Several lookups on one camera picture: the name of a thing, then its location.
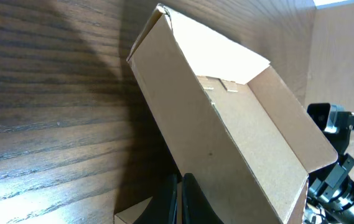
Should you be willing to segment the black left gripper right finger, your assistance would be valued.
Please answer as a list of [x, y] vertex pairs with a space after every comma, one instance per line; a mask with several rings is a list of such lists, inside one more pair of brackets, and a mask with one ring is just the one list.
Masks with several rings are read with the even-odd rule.
[[182, 179], [182, 223], [223, 224], [192, 173]]

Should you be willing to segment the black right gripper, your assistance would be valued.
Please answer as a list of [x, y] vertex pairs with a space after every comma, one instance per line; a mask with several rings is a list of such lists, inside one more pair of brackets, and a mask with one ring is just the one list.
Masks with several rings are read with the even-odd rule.
[[340, 112], [337, 124], [337, 134], [323, 134], [338, 159], [309, 175], [304, 223], [354, 223], [354, 180], [349, 177], [354, 158], [346, 153], [354, 131], [354, 113]]

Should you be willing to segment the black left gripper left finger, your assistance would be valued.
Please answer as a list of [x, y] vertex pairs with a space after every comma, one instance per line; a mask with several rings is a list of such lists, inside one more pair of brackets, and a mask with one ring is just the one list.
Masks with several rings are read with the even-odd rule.
[[177, 221], [177, 176], [168, 176], [134, 224], [175, 224]]

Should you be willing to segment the cardboard box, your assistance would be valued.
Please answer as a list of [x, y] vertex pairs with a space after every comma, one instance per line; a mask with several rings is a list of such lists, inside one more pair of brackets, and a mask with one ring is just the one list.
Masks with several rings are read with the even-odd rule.
[[127, 57], [182, 174], [224, 223], [302, 223], [337, 152], [269, 61], [158, 4]]

